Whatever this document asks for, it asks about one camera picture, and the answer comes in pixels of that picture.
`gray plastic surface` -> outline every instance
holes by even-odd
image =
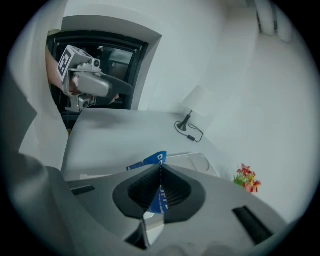
[[[136,171],[122,172],[106,177],[69,181],[68,186],[70,189],[87,185],[93,186],[95,190],[77,195],[76,198],[106,230],[124,241],[138,229],[140,221],[122,214],[113,201],[113,191],[121,182],[149,167],[145,166],[145,168]]]
[[[98,97],[106,97],[110,90],[112,90],[112,84],[93,73],[89,72],[75,72],[75,76],[79,77],[77,89],[89,95]]]
[[[0,135],[10,149],[18,152],[37,112],[18,88],[8,67],[1,80],[0,109]]]
[[[225,247],[226,255],[252,249],[254,243],[232,212],[232,209],[243,206],[247,206],[274,234],[287,226],[272,208],[238,185],[189,169],[172,167],[199,181],[206,191],[206,201],[188,221],[166,224],[150,252],[157,253],[169,245],[179,246],[180,250],[188,253],[186,255],[201,255],[211,246]]]
[[[195,143],[177,133],[174,123],[180,119],[183,116],[174,113],[84,109],[68,139],[62,175],[66,181],[79,180],[81,175],[113,175],[160,151],[167,151],[168,156],[201,152],[212,166],[203,171],[208,175],[232,170],[230,162],[206,137]],[[182,163],[168,160],[168,164]],[[191,165],[188,161],[181,167]]]
[[[119,256],[145,255],[140,249],[122,241],[105,229],[80,204],[58,170],[50,170],[51,189],[76,248],[76,255]]]
[[[4,151],[2,157],[5,189],[19,217],[50,250],[74,255],[74,244],[53,196],[47,168],[11,150]]]

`lamp cord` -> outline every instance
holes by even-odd
[[[176,129],[176,131],[177,131],[178,133],[180,133],[181,135],[188,137],[188,135],[183,134],[182,132],[178,131],[178,129],[177,129],[177,127],[176,127],[176,124],[177,124],[177,123],[181,123],[181,122],[180,122],[180,121],[176,121],[176,122],[175,122],[174,128]],[[201,138],[200,138],[199,140],[194,140],[194,141],[197,142],[197,143],[200,142],[200,141],[202,140],[202,137],[204,136],[204,133],[203,133],[198,127],[196,127],[195,125],[193,125],[193,124],[191,124],[191,123],[189,123],[188,126],[189,126],[191,129],[198,130],[198,131],[201,133]]]

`gray machine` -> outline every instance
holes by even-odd
[[[112,82],[116,80],[102,79],[96,60],[75,51],[59,64],[64,93],[74,100],[73,111],[85,108],[84,102],[94,104],[88,95],[113,99],[128,89],[126,84]],[[79,77],[80,93],[75,96],[69,94],[69,72]],[[0,115],[2,132],[8,134],[6,143],[0,140],[4,188],[28,229],[56,254],[248,255],[286,229],[287,224],[272,208],[236,184],[173,165],[147,165],[110,176],[65,182],[59,170],[18,153],[37,113],[10,73],[4,85],[6,97],[0,107],[15,99],[9,110],[17,122],[3,122],[7,111]],[[150,245],[143,216],[160,184],[168,212],[163,216],[163,232]]]
[[[65,108],[68,111],[81,112],[95,105],[97,97],[106,98],[110,104],[117,94],[129,95],[132,92],[130,84],[102,73],[99,59],[72,45],[65,48],[57,73],[63,93],[70,98],[71,106]],[[76,92],[70,92],[71,82],[75,83]]]

